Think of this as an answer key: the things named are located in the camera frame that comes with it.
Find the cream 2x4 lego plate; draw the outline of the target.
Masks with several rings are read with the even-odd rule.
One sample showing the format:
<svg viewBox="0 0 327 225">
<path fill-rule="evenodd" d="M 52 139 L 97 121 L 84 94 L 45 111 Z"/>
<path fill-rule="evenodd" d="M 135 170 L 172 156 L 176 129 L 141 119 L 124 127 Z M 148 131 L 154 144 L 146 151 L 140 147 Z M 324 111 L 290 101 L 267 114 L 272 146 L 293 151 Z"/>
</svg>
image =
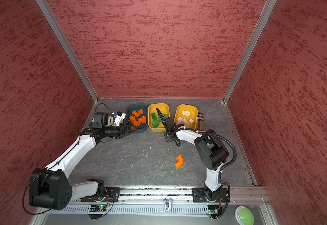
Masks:
<svg viewBox="0 0 327 225">
<path fill-rule="evenodd" d="M 188 120 L 186 120 L 186 119 L 181 120 L 180 123 L 184 124 L 187 127 L 191 125 L 191 123 Z"/>
</svg>

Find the small green lego brick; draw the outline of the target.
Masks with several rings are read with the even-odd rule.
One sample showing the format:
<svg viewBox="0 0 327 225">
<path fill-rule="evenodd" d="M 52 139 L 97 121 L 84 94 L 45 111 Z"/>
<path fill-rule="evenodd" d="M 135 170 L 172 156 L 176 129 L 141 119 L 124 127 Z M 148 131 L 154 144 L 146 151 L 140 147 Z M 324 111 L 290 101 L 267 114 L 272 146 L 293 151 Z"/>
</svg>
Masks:
<svg viewBox="0 0 327 225">
<path fill-rule="evenodd" d="M 153 128 L 158 128 L 159 127 L 159 122 L 158 121 L 152 121 L 151 123 Z"/>
</svg>

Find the orange long lego beam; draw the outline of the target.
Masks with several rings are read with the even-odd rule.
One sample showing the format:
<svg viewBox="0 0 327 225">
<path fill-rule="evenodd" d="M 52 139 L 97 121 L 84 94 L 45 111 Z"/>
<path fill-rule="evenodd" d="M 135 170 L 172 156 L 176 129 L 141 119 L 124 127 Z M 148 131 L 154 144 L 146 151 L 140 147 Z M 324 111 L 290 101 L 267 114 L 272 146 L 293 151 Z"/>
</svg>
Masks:
<svg viewBox="0 0 327 225">
<path fill-rule="evenodd" d="M 129 121 L 133 126 L 137 127 L 137 125 L 136 125 L 137 120 L 136 120 L 135 116 L 129 116 Z"/>
</svg>

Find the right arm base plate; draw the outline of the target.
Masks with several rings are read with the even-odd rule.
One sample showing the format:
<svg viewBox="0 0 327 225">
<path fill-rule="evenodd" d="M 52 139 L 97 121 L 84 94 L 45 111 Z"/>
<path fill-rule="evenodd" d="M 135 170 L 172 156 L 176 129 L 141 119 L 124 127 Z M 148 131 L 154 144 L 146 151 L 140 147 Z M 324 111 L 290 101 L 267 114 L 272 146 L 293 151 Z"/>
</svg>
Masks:
<svg viewBox="0 0 327 225">
<path fill-rule="evenodd" d="M 192 198 L 195 203 L 226 203 L 228 197 L 229 191 L 225 187 L 214 192 L 205 187 L 192 188 Z"/>
</svg>

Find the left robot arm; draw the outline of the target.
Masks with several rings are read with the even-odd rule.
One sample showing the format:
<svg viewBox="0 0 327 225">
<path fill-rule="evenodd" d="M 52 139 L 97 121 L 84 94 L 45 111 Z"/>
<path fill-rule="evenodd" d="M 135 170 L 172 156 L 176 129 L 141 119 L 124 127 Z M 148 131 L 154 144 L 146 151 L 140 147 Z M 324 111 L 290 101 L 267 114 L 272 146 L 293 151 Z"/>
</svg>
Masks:
<svg viewBox="0 0 327 225">
<path fill-rule="evenodd" d="M 62 210 L 70 202 L 82 198 L 90 198 L 94 202 L 113 202 L 114 197 L 108 193 L 104 181 L 90 179 L 82 183 L 70 184 L 71 172 L 83 157 L 104 138 L 121 139 L 137 131 L 138 128 L 128 123 L 118 127 L 102 126 L 86 128 L 74 143 L 55 161 L 45 168 L 35 169 L 24 190 L 22 204 L 49 210 Z"/>
</svg>

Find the orange 2x4 lego brick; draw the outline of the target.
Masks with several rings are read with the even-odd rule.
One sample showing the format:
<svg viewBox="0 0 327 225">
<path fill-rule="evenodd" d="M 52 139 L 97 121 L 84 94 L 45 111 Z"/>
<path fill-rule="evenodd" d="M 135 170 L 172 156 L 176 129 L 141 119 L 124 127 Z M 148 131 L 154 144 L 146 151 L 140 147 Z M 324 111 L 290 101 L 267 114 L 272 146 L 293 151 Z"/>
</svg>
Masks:
<svg viewBox="0 0 327 225">
<path fill-rule="evenodd" d="M 136 118 L 140 118 L 141 114 L 139 114 L 137 111 L 132 111 L 132 115 Z"/>
</svg>

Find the orange curved lego piece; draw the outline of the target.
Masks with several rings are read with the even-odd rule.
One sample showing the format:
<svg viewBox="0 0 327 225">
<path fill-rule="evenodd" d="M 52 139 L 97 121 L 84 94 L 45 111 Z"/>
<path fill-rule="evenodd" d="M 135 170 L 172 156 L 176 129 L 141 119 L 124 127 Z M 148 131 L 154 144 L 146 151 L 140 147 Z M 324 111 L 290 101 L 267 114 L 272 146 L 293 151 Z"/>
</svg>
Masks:
<svg viewBox="0 0 327 225">
<path fill-rule="evenodd" d="M 180 169 L 183 166 L 184 159 L 181 155 L 176 157 L 177 162 L 175 163 L 175 167 Z"/>
</svg>

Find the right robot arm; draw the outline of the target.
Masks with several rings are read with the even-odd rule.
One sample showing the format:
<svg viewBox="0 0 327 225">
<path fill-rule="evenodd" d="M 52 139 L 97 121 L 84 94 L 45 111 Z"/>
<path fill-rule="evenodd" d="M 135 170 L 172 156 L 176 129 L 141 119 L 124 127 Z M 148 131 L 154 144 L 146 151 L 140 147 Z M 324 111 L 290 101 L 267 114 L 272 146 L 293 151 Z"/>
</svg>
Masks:
<svg viewBox="0 0 327 225">
<path fill-rule="evenodd" d="M 203 193 L 208 201 L 219 198 L 222 189 L 221 177 L 223 169 L 236 161 L 237 151 L 226 138 L 214 130 L 198 131 L 182 124 L 176 124 L 171 118 L 163 120 L 165 139 L 168 143 L 181 141 L 193 144 L 206 167 L 206 180 Z"/>
</svg>

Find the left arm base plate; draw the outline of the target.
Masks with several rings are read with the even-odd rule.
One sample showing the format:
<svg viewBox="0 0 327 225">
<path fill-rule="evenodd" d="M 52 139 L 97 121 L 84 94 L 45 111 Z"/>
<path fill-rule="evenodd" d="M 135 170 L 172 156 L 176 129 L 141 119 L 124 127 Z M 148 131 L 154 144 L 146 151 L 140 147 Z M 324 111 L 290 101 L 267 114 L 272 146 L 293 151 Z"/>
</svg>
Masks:
<svg viewBox="0 0 327 225">
<path fill-rule="evenodd" d="M 80 199 L 83 203 L 108 203 L 118 202 L 120 187 L 106 187 L 103 194 L 95 194 L 93 196 L 87 196 Z"/>
</svg>

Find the orange small lego brick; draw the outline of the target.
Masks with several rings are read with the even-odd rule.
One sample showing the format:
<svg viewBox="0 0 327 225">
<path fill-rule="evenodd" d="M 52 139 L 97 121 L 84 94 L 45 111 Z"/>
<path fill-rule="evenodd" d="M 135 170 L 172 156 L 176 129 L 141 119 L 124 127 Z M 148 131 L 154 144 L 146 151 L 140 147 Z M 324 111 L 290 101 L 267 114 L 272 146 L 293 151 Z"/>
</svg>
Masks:
<svg viewBox="0 0 327 225">
<path fill-rule="evenodd" d="M 144 124 L 147 123 L 147 116 L 142 116 L 142 123 L 144 123 Z"/>
</svg>

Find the cream lego brick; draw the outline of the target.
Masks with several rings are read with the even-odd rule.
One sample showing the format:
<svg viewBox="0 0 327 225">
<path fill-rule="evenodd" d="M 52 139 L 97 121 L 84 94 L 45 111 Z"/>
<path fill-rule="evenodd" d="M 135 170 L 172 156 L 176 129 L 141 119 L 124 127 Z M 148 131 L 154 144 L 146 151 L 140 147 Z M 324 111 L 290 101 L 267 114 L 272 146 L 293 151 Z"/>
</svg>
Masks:
<svg viewBox="0 0 327 225">
<path fill-rule="evenodd" d="M 182 120 L 183 120 L 182 117 L 178 117 L 176 123 L 181 123 Z"/>
</svg>

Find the green 2x4 lego brick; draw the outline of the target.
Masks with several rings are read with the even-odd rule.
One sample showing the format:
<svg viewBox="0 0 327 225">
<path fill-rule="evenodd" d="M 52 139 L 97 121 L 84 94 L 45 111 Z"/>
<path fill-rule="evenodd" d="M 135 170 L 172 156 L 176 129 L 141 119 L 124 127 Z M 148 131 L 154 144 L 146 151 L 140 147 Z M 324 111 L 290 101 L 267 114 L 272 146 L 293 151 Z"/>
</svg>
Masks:
<svg viewBox="0 0 327 225">
<path fill-rule="evenodd" d="M 151 118 L 152 118 L 152 120 L 157 120 L 157 116 L 156 116 L 156 114 L 153 112 L 153 113 L 151 113 Z"/>
</svg>

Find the white 2x4 lego brick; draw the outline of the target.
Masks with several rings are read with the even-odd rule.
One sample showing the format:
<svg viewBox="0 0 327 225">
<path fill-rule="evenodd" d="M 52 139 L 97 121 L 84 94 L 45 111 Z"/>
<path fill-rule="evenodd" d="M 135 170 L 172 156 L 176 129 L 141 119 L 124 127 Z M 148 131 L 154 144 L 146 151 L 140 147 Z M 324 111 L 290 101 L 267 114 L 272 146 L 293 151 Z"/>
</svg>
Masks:
<svg viewBox="0 0 327 225">
<path fill-rule="evenodd" d="M 190 115 L 190 111 L 182 110 L 182 114 L 185 115 L 185 116 L 189 116 Z"/>
</svg>

